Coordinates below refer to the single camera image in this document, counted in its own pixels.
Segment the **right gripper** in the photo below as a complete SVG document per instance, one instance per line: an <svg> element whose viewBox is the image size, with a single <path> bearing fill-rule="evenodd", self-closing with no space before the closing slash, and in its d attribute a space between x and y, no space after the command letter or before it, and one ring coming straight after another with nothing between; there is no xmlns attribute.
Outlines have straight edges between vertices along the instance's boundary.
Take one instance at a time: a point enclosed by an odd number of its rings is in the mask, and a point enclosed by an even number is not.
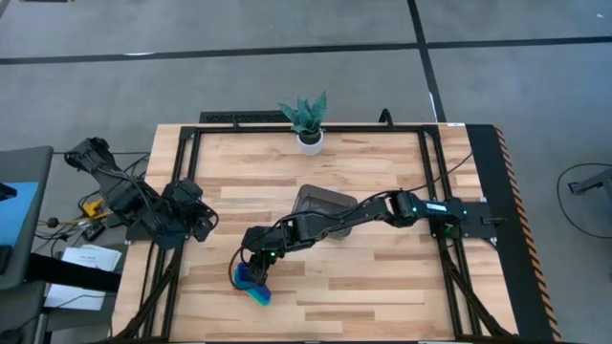
<svg viewBox="0 0 612 344"><path fill-rule="evenodd" d="M248 286L255 285L255 277L259 277L257 285L266 287L268 269L278 259L278 253L273 250L258 250L251 253L248 267L244 269L244 281Z"/></svg>

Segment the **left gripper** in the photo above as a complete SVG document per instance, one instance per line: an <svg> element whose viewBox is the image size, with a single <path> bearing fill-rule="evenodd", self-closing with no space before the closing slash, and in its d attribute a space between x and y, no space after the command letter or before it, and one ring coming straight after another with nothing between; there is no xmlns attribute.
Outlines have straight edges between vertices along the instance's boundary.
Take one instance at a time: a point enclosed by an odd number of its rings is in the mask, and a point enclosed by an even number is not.
<svg viewBox="0 0 612 344"><path fill-rule="evenodd" d="M219 215L205 203L187 206L158 203L157 220L161 225L157 231L157 245L175 248L190 237L204 242L219 223Z"/></svg>

